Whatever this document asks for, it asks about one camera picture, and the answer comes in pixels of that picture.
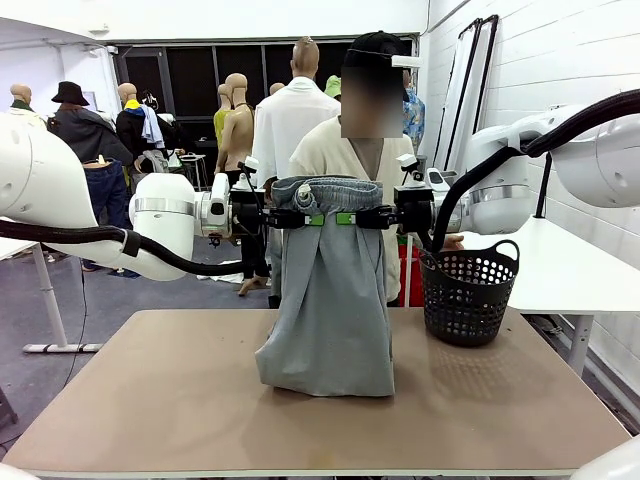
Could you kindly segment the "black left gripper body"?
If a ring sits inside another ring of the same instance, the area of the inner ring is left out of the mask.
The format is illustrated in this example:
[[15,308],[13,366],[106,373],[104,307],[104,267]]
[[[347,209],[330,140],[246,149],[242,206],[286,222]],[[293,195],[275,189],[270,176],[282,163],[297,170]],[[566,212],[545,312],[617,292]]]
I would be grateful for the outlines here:
[[231,233],[235,236],[261,233],[262,210],[265,206],[264,190],[239,190],[230,192]]

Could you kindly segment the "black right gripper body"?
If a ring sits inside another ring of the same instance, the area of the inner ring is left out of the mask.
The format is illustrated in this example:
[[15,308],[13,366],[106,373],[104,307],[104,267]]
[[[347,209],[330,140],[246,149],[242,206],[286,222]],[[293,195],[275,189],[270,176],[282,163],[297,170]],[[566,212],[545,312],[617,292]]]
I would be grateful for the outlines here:
[[404,233],[428,233],[432,227],[433,191],[427,187],[394,188],[394,203]]

